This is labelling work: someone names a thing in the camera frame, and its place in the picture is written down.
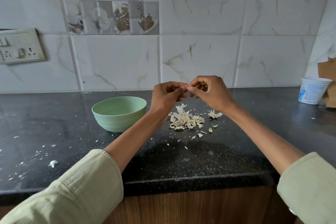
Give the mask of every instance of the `bowl rim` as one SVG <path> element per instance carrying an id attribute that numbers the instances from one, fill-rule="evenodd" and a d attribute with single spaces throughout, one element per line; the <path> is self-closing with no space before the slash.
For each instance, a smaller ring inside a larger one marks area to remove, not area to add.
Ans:
<path id="1" fill-rule="evenodd" d="M 145 106 L 140 108 L 139 110 L 135 111 L 135 112 L 129 112 L 129 113 L 124 113 L 124 114 L 119 114 L 119 115 L 105 115 L 105 114 L 100 114 L 100 113 L 96 113 L 93 108 L 97 105 L 97 104 L 100 104 L 101 102 L 103 101 L 107 101 L 107 100 L 110 100 L 110 99 L 115 99 L 115 98 L 139 98 L 139 99 L 142 99 L 143 101 L 145 101 Z M 139 112 L 141 111 L 142 109 L 146 108 L 147 106 L 147 101 L 143 98 L 140 98 L 140 97 L 134 97 L 134 96 L 121 96 L 121 97 L 115 97 L 115 98 L 108 98 L 108 99 L 104 99 L 102 101 L 99 101 L 98 103 L 95 103 L 93 105 L 93 107 L 91 108 L 91 111 L 93 114 L 96 114 L 96 115 L 100 115 L 100 116 L 108 116 L 108 117 L 118 117 L 118 116 L 124 116 L 124 115 L 128 115 L 128 114 L 132 114 L 132 113 L 136 113 L 136 112 Z"/>

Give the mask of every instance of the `green bowl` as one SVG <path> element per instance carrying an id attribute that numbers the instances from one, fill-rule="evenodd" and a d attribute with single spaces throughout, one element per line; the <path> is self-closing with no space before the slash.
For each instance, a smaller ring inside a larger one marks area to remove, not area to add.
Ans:
<path id="1" fill-rule="evenodd" d="M 146 113 L 147 102 L 137 97 L 103 100 L 92 107 L 98 124 L 111 132 L 125 132 Z"/>

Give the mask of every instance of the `hand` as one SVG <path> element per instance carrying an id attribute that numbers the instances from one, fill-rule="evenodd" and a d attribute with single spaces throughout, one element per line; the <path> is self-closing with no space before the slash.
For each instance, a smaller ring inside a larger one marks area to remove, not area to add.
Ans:
<path id="1" fill-rule="evenodd" d="M 187 91 L 191 97 L 196 95 L 196 98 L 201 98 L 212 109 L 225 115 L 237 107 L 222 78 L 215 75 L 196 77 L 188 85 Z"/>
<path id="2" fill-rule="evenodd" d="M 187 83 L 164 82 L 154 86 L 150 112 L 158 113 L 165 119 L 177 101 L 187 97 Z"/>

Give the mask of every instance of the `white plastic container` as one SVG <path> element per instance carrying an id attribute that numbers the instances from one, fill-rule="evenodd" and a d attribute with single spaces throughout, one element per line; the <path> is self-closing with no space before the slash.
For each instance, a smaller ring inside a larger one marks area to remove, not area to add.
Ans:
<path id="1" fill-rule="evenodd" d="M 299 101 L 306 104 L 317 105 L 330 82 L 332 82 L 332 80 L 325 78 L 302 78 Z"/>

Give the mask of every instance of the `shirt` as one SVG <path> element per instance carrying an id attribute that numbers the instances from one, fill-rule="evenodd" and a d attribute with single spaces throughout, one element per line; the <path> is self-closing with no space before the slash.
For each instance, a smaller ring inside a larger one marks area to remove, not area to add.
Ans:
<path id="1" fill-rule="evenodd" d="M 336 170 L 317 153 L 300 158 L 281 175 L 278 193 L 304 223 L 336 223 Z M 118 166 L 96 149 L 0 224 L 102 223 L 122 199 Z"/>

